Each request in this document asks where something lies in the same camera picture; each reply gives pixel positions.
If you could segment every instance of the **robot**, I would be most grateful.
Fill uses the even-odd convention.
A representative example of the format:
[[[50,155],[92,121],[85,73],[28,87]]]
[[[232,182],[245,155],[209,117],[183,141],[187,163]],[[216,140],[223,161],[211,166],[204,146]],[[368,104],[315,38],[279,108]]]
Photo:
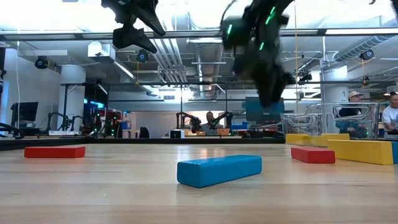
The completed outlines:
[[[243,48],[243,54],[236,56],[233,72],[241,78],[254,81],[259,99],[264,107],[280,100],[286,85],[294,84],[289,73],[282,68],[279,51],[279,29],[285,26],[289,18],[283,11],[294,0],[253,0],[244,9],[243,16],[236,19],[221,19],[220,32],[226,50]],[[391,0],[398,11],[398,0]],[[103,7],[111,8],[116,21],[123,27],[113,32],[113,44],[117,48],[137,45],[152,53],[157,49],[145,36],[143,29],[133,27],[137,18],[149,26],[156,34],[165,35],[155,8],[158,0],[102,0]]]

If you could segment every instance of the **pillar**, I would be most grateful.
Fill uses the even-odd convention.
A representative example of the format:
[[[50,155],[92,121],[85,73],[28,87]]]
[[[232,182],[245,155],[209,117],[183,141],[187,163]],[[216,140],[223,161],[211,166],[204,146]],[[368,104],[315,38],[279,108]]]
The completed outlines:
[[[333,68],[321,69],[321,81],[348,81],[347,65],[335,66]],[[321,96],[322,103],[347,103],[348,85],[344,84],[322,84]],[[339,133],[333,117],[331,107],[324,107],[323,111],[323,133]]]
[[[61,70],[61,84],[67,83],[83,83],[86,81],[86,70],[78,65],[64,65]],[[68,91],[73,88],[74,85],[68,87]],[[66,115],[69,119],[73,116],[83,116],[84,110],[84,98],[85,98],[85,87],[76,86],[67,97],[67,112]],[[60,88],[60,102],[58,106],[58,112],[63,114],[63,105],[65,99],[65,86]],[[62,117],[58,117],[58,127],[62,124]],[[78,131],[78,127],[82,124],[81,119],[75,120],[75,131]]]

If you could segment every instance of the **ceiling light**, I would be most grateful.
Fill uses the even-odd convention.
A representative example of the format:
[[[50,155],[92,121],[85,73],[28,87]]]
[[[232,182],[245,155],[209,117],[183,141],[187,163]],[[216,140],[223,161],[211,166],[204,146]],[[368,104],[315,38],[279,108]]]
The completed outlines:
[[[223,41],[220,38],[199,38],[199,39],[188,39],[187,43],[194,44],[220,44]]]
[[[136,80],[134,75],[128,69],[126,69],[124,66],[122,66],[121,64],[119,64],[117,62],[113,62],[113,64],[116,65],[118,68],[120,68],[126,75],[130,76],[133,80]]]
[[[398,58],[380,58],[380,60],[398,60]]]
[[[398,28],[375,28],[375,29],[328,29],[326,35],[344,34],[398,34]]]
[[[302,98],[303,101],[321,101],[321,98]]]

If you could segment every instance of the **cable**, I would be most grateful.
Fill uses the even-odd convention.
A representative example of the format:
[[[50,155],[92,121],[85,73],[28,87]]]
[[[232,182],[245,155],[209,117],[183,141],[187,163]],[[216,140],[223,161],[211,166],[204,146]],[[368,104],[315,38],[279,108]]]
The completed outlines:
[[[223,15],[221,16],[221,22],[220,22],[220,24],[223,23],[223,20],[224,20],[224,16],[225,16],[226,11],[227,11],[228,9],[230,9],[230,7],[232,6],[232,4],[234,4],[236,1],[237,1],[237,0],[232,0],[232,1],[227,5],[226,9],[225,9],[224,12],[223,12]]]
[[[19,129],[19,105],[21,103],[21,91],[19,89],[19,71],[18,71],[18,52],[19,52],[19,41],[17,41],[17,56],[16,56],[16,72],[17,72],[17,89],[18,89],[18,119],[17,119],[17,128]]]
[[[298,59],[298,43],[297,43],[297,11],[296,11],[296,0],[294,0],[294,44],[296,54],[296,110],[299,113],[299,59]]]

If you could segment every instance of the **wall-mounted camera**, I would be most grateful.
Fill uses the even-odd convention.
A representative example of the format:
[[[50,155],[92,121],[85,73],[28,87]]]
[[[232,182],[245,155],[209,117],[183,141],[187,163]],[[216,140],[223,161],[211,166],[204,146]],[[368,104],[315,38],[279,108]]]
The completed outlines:
[[[46,56],[38,56],[35,62],[35,67],[38,69],[46,69],[50,65],[50,61]]]
[[[138,61],[138,62],[142,62],[142,63],[148,61],[148,54],[147,54],[147,52],[146,52],[144,49],[141,49],[141,50],[138,52],[137,61]]]
[[[361,55],[359,56],[359,58],[363,59],[363,60],[371,60],[373,57],[374,57],[373,50],[367,50],[367,51],[361,53]]]

